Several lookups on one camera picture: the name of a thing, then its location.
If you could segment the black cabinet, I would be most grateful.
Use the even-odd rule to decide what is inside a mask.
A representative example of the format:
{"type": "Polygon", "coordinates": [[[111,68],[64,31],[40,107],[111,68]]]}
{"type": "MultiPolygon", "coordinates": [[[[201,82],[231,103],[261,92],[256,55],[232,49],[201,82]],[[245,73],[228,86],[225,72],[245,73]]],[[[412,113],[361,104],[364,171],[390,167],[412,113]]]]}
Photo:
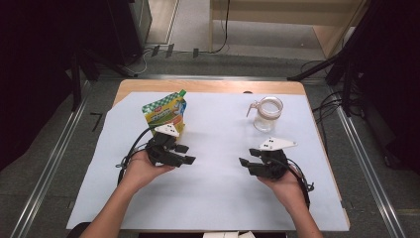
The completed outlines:
{"type": "Polygon", "coordinates": [[[153,21],[149,0],[107,0],[117,39],[118,64],[128,65],[139,58],[153,21]]]}

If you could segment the yellow green snack pouch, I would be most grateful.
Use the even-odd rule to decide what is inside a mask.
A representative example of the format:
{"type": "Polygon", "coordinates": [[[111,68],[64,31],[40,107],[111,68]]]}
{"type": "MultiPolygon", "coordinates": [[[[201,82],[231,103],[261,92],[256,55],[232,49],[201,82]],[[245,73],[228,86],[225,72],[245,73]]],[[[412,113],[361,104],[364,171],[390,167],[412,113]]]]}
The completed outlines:
{"type": "Polygon", "coordinates": [[[180,136],[184,128],[183,114],[187,106],[185,94],[185,90],[173,92],[142,107],[153,134],[160,132],[175,138],[180,136]]]}

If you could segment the black metal stand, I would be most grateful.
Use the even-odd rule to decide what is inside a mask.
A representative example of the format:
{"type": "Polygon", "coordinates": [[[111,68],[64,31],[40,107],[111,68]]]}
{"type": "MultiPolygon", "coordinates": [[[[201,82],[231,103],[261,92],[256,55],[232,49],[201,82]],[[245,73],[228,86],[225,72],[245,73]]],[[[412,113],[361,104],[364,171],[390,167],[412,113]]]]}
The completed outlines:
{"type": "Polygon", "coordinates": [[[381,7],[381,0],[370,0],[366,12],[354,29],[343,48],[329,59],[300,72],[297,75],[287,78],[288,81],[302,81],[303,79],[321,71],[327,67],[328,71],[325,81],[328,85],[336,85],[341,78],[344,79],[343,92],[341,94],[341,106],[347,116],[351,115],[351,87],[352,81],[356,77],[356,62],[358,50],[362,46],[363,40],[368,36],[368,28],[372,26],[376,12],[381,7]]]}
{"type": "Polygon", "coordinates": [[[96,81],[100,75],[99,69],[96,66],[97,62],[105,65],[109,69],[112,69],[122,76],[131,77],[131,75],[126,70],[88,49],[75,49],[70,62],[73,97],[72,111],[75,111],[81,104],[80,73],[83,72],[89,81],[96,81]]]}

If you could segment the person's right hand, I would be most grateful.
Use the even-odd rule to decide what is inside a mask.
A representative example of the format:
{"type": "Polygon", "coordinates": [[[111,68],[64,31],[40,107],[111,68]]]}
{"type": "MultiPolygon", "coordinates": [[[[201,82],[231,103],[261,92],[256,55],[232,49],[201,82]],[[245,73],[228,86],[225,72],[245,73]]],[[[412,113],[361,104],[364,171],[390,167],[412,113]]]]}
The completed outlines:
{"type": "Polygon", "coordinates": [[[305,203],[306,205],[303,191],[298,182],[299,179],[300,174],[294,168],[291,168],[278,180],[258,177],[259,181],[273,191],[285,209],[288,204],[293,203],[305,203]]]}

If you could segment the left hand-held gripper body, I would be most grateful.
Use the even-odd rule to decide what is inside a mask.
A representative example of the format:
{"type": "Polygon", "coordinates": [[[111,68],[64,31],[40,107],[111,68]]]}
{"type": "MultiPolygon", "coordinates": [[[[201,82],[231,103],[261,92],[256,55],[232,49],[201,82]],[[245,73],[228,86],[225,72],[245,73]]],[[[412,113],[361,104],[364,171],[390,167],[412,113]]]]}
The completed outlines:
{"type": "Polygon", "coordinates": [[[180,167],[183,162],[174,150],[179,132],[172,123],[155,127],[154,136],[147,142],[146,151],[153,165],[156,163],[180,167]]]}

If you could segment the metal floor rail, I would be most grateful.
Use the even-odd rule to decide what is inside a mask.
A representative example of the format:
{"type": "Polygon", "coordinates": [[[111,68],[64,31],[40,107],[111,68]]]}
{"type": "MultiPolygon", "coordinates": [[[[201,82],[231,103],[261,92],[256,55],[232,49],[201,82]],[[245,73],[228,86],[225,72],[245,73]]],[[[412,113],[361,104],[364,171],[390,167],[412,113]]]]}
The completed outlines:
{"type": "Polygon", "coordinates": [[[338,110],[338,115],[349,138],[350,144],[356,154],[358,163],[365,176],[369,190],[390,238],[406,238],[406,234],[401,226],[396,211],[390,202],[372,163],[370,162],[368,153],[353,123],[353,119],[349,117],[343,109],[338,110]]]}
{"type": "Polygon", "coordinates": [[[53,177],[72,138],[75,128],[84,112],[86,101],[92,90],[93,82],[85,81],[81,89],[81,102],[70,113],[64,129],[50,152],[49,159],[41,173],[35,188],[25,203],[24,209],[16,223],[10,238],[26,238],[35,217],[46,197],[53,177]]]}

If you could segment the person's left hand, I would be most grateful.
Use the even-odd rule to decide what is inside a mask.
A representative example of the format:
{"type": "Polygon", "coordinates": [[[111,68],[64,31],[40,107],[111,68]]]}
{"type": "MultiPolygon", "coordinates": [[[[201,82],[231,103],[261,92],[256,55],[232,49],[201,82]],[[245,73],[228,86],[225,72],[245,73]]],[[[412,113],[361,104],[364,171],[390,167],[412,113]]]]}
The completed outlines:
{"type": "Polygon", "coordinates": [[[158,176],[172,170],[173,167],[167,165],[154,166],[150,162],[148,154],[145,151],[140,151],[130,159],[118,188],[125,194],[134,195],[158,176]]]}

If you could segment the white paper sheet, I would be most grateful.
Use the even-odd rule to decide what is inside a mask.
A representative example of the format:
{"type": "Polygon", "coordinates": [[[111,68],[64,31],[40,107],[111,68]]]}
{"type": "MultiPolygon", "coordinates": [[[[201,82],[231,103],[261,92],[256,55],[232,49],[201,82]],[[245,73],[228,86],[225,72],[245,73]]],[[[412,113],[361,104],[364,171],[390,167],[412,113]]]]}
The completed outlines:
{"type": "MultiPolygon", "coordinates": [[[[67,225],[92,220],[115,189],[119,164],[134,143],[150,138],[144,105],[160,92],[132,92],[107,114],[93,159],[67,225]]],[[[304,172],[314,189],[310,211],[323,231],[346,231],[350,221],[303,95],[282,94],[284,109],[271,131],[293,142],[285,155],[304,172]]],[[[240,164],[249,150],[267,139],[253,125],[256,94],[199,93],[185,96],[185,128],[180,144],[192,165],[164,174],[135,194],[123,227],[140,231],[283,231],[293,223],[273,192],[240,164]]]]}

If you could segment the white paper sheets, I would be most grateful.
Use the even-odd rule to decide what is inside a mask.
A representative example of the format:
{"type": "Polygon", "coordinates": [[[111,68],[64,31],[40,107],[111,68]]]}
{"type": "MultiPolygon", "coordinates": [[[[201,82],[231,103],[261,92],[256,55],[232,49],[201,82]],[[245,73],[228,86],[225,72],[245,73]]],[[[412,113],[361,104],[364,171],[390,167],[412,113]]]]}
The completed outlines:
{"type": "Polygon", "coordinates": [[[202,238],[256,238],[250,231],[245,233],[240,232],[206,232],[202,238]]]}

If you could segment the clear glass jar with lid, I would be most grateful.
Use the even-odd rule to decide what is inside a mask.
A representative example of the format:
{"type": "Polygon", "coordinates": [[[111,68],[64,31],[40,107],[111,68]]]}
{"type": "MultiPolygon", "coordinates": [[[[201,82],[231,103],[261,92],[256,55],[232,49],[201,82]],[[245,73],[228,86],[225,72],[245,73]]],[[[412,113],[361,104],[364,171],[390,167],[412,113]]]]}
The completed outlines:
{"type": "Polygon", "coordinates": [[[275,96],[266,96],[260,101],[254,101],[250,104],[247,114],[252,109],[257,110],[254,118],[254,127],[261,132],[270,132],[275,128],[276,121],[282,114],[283,103],[275,96]]]}

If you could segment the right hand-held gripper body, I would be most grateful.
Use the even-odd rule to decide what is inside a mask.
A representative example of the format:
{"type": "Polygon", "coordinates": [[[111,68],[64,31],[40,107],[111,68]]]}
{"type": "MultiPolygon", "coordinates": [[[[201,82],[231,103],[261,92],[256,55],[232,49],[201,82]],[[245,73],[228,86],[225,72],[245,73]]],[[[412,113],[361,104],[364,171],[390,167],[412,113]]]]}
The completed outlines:
{"type": "Polygon", "coordinates": [[[257,150],[262,151],[259,158],[262,163],[252,163],[248,166],[248,170],[252,176],[280,179],[289,169],[287,156],[283,150],[296,146],[296,142],[285,139],[270,137],[262,142],[257,150]]]}

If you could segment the black curtain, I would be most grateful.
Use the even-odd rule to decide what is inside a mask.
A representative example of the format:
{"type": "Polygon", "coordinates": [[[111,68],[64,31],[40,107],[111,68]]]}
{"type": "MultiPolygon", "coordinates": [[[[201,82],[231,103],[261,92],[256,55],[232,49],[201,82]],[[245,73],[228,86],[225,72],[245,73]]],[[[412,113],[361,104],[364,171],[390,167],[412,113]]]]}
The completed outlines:
{"type": "Polygon", "coordinates": [[[66,71],[96,8],[94,0],[0,0],[0,171],[72,92],[66,71]]]}
{"type": "Polygon", "coordinates": [[[368,0],[350,53],[385,162],[420,176],[420,0],[368,0]]]}

